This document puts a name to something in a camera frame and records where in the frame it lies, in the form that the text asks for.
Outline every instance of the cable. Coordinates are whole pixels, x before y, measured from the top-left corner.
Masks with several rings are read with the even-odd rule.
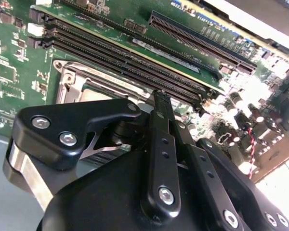
[[[249,179],[252,177],[252,166],[255,163],[255,147],[256,147],[256,140],[254,135],[252,134],[252,129],[248,129],[248,134],[250,136],[250,144],[251,144],[251,149],[250,149],[250,173],[249,173]]]

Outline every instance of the chip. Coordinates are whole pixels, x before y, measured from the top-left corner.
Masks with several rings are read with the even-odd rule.
[[[23,41],[23,40],[18,40],[18,46],[24,48],[24,47],[26,46],[25,41]]]
[[[136,23],[132,22],[131,20],[125,19],[124,20],[124,25],[127,28],[134,30]]]
[[[15,26],[21,28],[23,26],[23,20],[21,20],[20,18],[16,18]]]
[[[135,30],[141,34],[144,34],[146,32],[147,28],[144,26],[141,26],[141,25],[136,25]]]
[[[13,24],[14,23],[14,17],[10,15],[9,13],[6,12],[1,12],[0,13],[0,19],[2,23],[6,24]]]

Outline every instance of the electrolytic capacitor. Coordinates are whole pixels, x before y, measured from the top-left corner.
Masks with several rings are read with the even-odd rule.
[[[240,137],[234,128],[230,129],[231,138],[234,142],[239,142]]]
[[[280,114],[276,111],[270,111],[269,116],[275,121],[275,123],[280,124],[283,122],[283,119],[281,118]]]
[[[254,116],[257,123],[261,123],[264,121],[264,117],[261,115],[258,108],[256,108],[252,104],[249,104],[249,109],[250,109],[250,111],[251,111],[252,115]]]
[[[243,113],[239,113],[235,116],[236,123],[240,129],[247,131],[251,126],[250,120]]]
[[[227,144],[229,145],[229,147],[232,147],[232,146],[235,145],[235,142],[234,142],[234,140],[232,139],[232,137],[229,137],[229,138],[227,139]]]
[[[244,101],[238,93],[231,94],[231,99],[237,108],[242,109],[244,107]]]
[[[230,116],[236,116],[237,115],[237,108],[234,106],[233,103],[227,102],[225,105],[227,112]]]

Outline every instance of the black plastic bracket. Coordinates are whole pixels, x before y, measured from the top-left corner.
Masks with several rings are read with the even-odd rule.
[[[154,222],[163,224],[179,215],[181,197],[175,140],[169,134],[169,115],[173,116],[170,97],[161,92],[153,95],[155,110],[151,112],[147,136],[148,175],[141,206]]]
[[[197,146],[213,162],[223,186],[240,211],[246,224],[253,231],[289,231],[289,221],[234,163],[208,139],[200,139]]]
[[[12,139],[19,149],[49,167],[69,169],[76,166],[84,151],[87,133],[101,133],[110,123],[133,121],[140,114],[141,110],[127,99],[30,107],[17,114]],[[32,120],[36,117],[46,118],[50,126],[34,127]],[[64,132],[76,137],[75,145],[60,142]]]

